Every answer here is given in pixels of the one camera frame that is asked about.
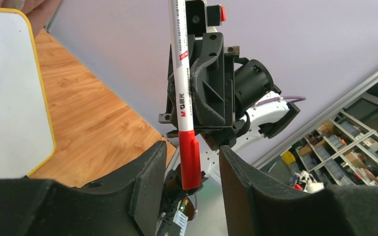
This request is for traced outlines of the white red marker pen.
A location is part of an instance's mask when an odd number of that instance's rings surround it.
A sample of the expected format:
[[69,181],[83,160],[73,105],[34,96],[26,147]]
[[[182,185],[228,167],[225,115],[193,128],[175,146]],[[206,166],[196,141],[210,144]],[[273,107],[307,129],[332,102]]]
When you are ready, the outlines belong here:
[[200,147],[195,137],[189,88],[190,67],[186,2],[184,0],[170,0],[168,4],[182,188],[191,190],[202,184],[202,174]]

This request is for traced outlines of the background storage shelves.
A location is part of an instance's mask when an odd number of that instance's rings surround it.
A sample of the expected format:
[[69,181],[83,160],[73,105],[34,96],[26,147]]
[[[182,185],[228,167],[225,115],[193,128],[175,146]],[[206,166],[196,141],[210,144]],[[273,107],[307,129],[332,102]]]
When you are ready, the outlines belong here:
[[378,97],[366,93],[341,108],[263,171],[286,184],[304,174],[325,185],[378,186]]

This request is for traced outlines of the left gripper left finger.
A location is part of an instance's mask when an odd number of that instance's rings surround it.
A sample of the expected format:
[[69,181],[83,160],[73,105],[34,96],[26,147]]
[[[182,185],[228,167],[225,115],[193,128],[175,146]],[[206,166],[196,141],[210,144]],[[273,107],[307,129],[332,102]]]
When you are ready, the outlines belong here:
[[0,236],[153,236],[166,143],[83,187],[0,179]]

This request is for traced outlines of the yellow framed whiteboard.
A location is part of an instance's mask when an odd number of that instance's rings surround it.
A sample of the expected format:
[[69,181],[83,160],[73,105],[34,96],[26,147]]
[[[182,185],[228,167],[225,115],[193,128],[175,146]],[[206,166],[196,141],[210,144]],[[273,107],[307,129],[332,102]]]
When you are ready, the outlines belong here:
[[0,8],[0,178],[31,175],[55,149],[31,24]]

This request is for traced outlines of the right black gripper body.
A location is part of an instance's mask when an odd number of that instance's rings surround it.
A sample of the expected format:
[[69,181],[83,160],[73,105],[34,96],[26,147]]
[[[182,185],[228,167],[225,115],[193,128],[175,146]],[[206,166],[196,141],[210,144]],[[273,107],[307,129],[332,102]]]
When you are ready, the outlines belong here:
[[233,147],[243,117],[237,88],[241,79],[239,52],[224,46],[220,32],[205,33],[202,39],[189,35],[189,89],[194,130],[211,150]]

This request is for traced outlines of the pink shorts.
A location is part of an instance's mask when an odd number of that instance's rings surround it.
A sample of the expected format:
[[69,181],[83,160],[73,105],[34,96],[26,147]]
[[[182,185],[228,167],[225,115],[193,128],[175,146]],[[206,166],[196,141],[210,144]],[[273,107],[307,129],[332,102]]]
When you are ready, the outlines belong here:
[[12,8],[23,12],[31,24],[34,37],[37,37],[61,2],[61,0],[0,0],[0,8]]

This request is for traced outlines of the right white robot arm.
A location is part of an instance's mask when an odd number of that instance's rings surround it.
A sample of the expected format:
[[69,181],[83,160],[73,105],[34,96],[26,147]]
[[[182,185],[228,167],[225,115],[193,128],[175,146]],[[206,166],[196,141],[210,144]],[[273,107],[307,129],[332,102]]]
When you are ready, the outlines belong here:
[[239,47],[224,46],[220,32],[187,37],[189,87],[194,131],[212,150],[233,147],[252,125],[252,108],[264,96],[281,90],[267,68],[239,56]]

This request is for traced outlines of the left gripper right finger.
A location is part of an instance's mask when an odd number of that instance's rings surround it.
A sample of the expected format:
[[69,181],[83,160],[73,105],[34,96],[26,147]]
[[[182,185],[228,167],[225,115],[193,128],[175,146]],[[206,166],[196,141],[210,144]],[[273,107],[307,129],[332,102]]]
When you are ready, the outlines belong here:
[[219,153],[231,236],[378,236],[378,186],[333,186],[310,194],[252,167],[227,146]]

